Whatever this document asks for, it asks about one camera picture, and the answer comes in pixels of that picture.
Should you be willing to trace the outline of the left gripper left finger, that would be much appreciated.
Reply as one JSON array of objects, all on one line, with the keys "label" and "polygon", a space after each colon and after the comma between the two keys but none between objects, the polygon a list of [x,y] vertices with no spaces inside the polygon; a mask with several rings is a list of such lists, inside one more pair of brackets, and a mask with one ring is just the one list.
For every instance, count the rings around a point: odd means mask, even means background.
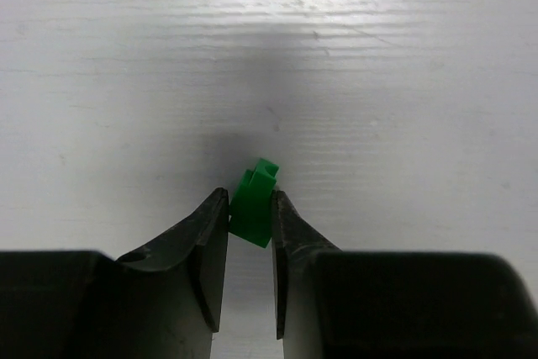
[{"label": "left gripper left finger", "polygon": [[228,193],[112,259],[98,251],[1,255],[4,358],[207,358],[219,329]]}]

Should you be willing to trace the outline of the small green lego piece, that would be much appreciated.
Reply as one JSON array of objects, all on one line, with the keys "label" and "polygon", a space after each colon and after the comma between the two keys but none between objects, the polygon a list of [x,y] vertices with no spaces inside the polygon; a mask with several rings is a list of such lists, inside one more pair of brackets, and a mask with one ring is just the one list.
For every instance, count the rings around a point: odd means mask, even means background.
[{"label": "small green lego piece", "polygon": [[229,232],[253,245],[266,248],[272,237],[271,197],[279,166],[259,159],[247,169],[229,204]]}]

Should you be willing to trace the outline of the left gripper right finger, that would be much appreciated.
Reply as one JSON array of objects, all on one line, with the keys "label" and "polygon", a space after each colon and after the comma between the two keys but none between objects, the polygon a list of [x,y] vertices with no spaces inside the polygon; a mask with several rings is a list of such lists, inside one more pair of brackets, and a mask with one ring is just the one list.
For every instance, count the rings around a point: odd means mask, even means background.
[{"label": "left gripper right finger", "polygon": [[534,358],[537,311],[499,256],[343,251],[271,200],[277,338],[287,358]]}]

